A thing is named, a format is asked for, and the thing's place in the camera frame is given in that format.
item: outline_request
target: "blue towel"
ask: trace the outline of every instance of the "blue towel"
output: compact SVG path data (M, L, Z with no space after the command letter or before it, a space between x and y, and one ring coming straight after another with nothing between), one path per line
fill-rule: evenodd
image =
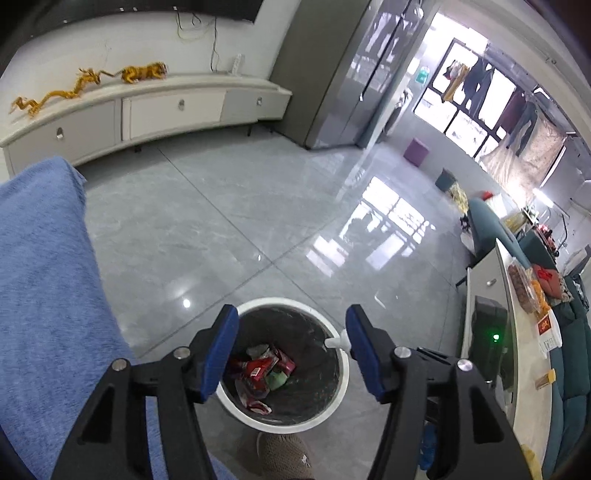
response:
M133 362L84 222L85 180L62 158L0 186L0 426L39 480L111 361ZM166 479L154 403L154 479ZM218 479L234 479L212 459Z

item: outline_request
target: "black trash bag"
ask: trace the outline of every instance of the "black trash bag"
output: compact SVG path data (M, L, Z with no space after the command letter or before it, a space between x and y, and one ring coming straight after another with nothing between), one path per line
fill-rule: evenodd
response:
M240 318L232 356L244 356L247 348L273 344L295 363L295 370L282 387L261 400L272 412L261 415L247 410L236 392L234 379L226 373L222 385L240 411L256 421L277 426L303 423L316 417L336 394L340 368L336 350L326 348L332 337L311 316L289 307L260 307Z

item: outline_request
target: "brown knit shoe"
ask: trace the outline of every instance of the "brown knit shoe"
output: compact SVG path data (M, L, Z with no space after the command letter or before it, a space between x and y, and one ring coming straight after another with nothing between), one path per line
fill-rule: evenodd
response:
M306 445L297 435L259 433L256 452L267 480L314 480Z

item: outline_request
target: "dragon toy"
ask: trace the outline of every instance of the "dragon toy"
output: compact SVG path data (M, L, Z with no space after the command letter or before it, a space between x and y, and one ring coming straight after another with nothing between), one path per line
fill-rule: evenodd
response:
M41 102L36 102L35 100L27 100L23 97L18 97L11 104L10 113L15 111L17 108L20 108L20 110L28 108L29 115L35 116L39 113L39 110L41 110L43 105L45 105L46 102L52 97L62 97L65 99L77 98L80 96L81 91L89 83L100 85L100 76L103 74L109 77L117 77L121 75L121 80L123 80L125 83L136 83L140 80L146 79L162 79L166 76L166 73L166 65L161 61L156 63L150 63L145 67L129 66L118 71L117 73L109 73L104 70L95 72L93 69L80 69L78 79L76 80L76 84L74 85L74 88L72 90L54 90L45 95Z

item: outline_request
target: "television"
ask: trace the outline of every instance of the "television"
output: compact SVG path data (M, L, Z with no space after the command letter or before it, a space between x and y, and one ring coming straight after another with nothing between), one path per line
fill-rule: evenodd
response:
M18 0L0 20L0 75L32 38L89 18L122 12L192 12L254 22L263 0Z

